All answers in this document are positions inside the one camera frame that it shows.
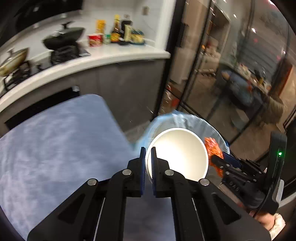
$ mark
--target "kitchen cabinet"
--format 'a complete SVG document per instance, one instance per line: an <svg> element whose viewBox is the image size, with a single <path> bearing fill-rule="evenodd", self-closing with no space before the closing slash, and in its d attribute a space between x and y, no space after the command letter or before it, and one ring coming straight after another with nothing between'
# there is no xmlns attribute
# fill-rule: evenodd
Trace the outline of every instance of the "kitchen cabinet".
<svg viewBox="0 0 296 241"><path fill-rule="evenodd" d="M165 60L116 63L54 80L13 102L0 112L0 136L5 122L31 105L58 92L79 86L80 95L101 95L123 131L152 118Z"/></svg>

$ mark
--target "door handle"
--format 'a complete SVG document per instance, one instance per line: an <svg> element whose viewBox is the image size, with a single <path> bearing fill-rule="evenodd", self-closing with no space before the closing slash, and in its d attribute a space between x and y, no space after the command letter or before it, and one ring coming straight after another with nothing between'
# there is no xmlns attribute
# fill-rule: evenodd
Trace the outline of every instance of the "door handle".
<svg viewBox="0 0 296 241"><path fill-rule="evenodd" d="M177 41L177 45L176 45L179 48L183 47L184 36L186 35L186 30L188 27L189 27L188 24L181 23L178 41Z"/></svg>

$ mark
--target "silver screw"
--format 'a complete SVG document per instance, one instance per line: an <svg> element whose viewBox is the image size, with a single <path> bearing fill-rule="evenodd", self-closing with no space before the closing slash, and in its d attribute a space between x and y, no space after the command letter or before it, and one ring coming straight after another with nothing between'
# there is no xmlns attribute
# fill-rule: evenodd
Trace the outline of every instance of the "silver screw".
<svg viewBox="0 0 296 241"><path fill-rule="evenodd" d="M200 180L200 184L203 185L203 186L207 186L210 184L210 181L206 178L203 178Z"/></svg>
<svg viewBox="0 0 296 241"><path fill-rule="evenodd" d="M122 174L125 175L125 176L128 176L128 175L131 174L131 170L130 170L130 169L124 169L124 170L122 171Z"/></svg>
<svg viewBox="0 0 296 241"><path fill-rule="evenodd" d="M87 184L90 185L90 186L95 185L95 184L96 184L96 179L89 179L89 180L87 181Z"/></svg>
<svg viewBox="0 0 296 241"><path fill-rule="evenodd" d="M168 169L168 170L165 171L165 174L166 174L167 176L172 176L172 175L174 175L174 171Z"/></svg>

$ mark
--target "wok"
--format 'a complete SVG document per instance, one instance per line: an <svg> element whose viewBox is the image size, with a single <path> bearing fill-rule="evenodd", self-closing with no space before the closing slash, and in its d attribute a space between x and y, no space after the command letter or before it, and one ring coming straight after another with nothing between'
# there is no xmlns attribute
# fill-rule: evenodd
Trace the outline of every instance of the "wok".
<svg viewBox="0 0 296 241"><path fill-rule="evenodd" d="M21 49L16 52L13 52L13 48L8 50L10 56L0 65L0 76L8 76L15 71L26 60L28 52L29 48Z"/></svg>
<svg viewBox="0 0 296 241"><path fill-rule="evenodd" d="M72 21L62 24L64 27L62 30L56 31L53 35L49 35L43 39L42 41L45 47L51 50L57 50L67 45L74 45L82 35L84 28L68 28L68 24L70 23Z"/></svg>

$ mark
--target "plastic bag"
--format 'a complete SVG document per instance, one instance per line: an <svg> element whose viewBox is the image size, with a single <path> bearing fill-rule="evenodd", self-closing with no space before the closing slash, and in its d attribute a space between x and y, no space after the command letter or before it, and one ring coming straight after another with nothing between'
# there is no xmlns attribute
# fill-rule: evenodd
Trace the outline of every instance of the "plastic bag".
<svg viewBox="0 0 296 241"><path fill-rule="evenodd" d="M184 114L174 110L173 112L156 117L142 137L135 143L134 151L140 153L141 147L148 149L154 138L165 130L171 128L185 128L195 133L205 143L205 137L212 137L216 140L221 151L230 153L219 132L205 120L195 115Z"/></svg>
<svg viewBox="0 0 296 241"><path fill-rule="evenodd" d="M214 163L212 163L212 156L217 155L218 157L223 158L223 153L219 148L218 143L214 138L205 138L205 148L207 149L207 155L209 157L209 165L216 169L219 177L223 177L223 170L217 167Z"/></svg>

